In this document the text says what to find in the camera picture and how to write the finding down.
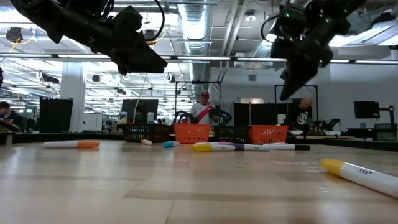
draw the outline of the computer monitor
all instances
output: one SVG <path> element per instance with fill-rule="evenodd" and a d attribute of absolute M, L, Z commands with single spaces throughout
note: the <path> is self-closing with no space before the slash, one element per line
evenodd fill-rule
<path fill-rule="evenodd" d="M 375 101 L 354 101 L 355 118 L 380 118 L 379 103 Z"/>
<path fill-rule="evenodd" d="M 136 107 L 136 99 L 125 99 L 122 103 L 122 112 L 127 112 L 127 120 L 134 120 L 134 108 Z M 159 105 L 158 99 L 141 99 L 138 102 L 136 109 L 136 124 L 146 123 L 148 112 L 153 112 L 154 121 L 156 121 L 157 107 Z"/>

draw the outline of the bald man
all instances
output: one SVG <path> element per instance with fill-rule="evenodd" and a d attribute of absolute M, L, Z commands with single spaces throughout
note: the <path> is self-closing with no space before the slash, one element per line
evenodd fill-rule
<path fill-rule="evenodd" d="M 294 123 L 294 129 L 306 130 L 312 127 L 311 104 L 311 98 L 302 98 L 300 104 L 289 113 L 289 121 Z"/>

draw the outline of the black basket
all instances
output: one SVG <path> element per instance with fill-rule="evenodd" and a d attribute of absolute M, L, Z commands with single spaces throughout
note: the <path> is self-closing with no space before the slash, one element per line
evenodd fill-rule
<path fill-rule="evenodd" d="M 249 143 L 250 126 L 215 126 L 215 142 Z"/>
<path fill-rule="evenodd" d="M 127 142 L 141 142 L 147 139 L 153 143 L 170 140 L 172 127 L 161 124 L 122 124 L 124 140 Z"/>

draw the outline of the orange basket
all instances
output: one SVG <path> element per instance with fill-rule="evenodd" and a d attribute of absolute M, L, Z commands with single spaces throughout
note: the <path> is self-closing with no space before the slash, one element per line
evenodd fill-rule
<path fill-rule="evenodd" d="M 288 126 L 253 125 L 250 127 L 252 144 L 285 142 Z"/>
<path fill-rule="evenodd" d="M 210 128 L 210 124 L 175 124 L 175 140 L 180 144 L 207 142 Z"/>

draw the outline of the orange marker cap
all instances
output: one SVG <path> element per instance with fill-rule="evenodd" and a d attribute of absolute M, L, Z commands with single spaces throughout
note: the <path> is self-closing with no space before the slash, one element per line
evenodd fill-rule
<path fill-rule="evenodd" d="M 100 146 L 99 141 L 78 141 L 77 142 L 77 147 L 80 148 L 95 148 Z"/>

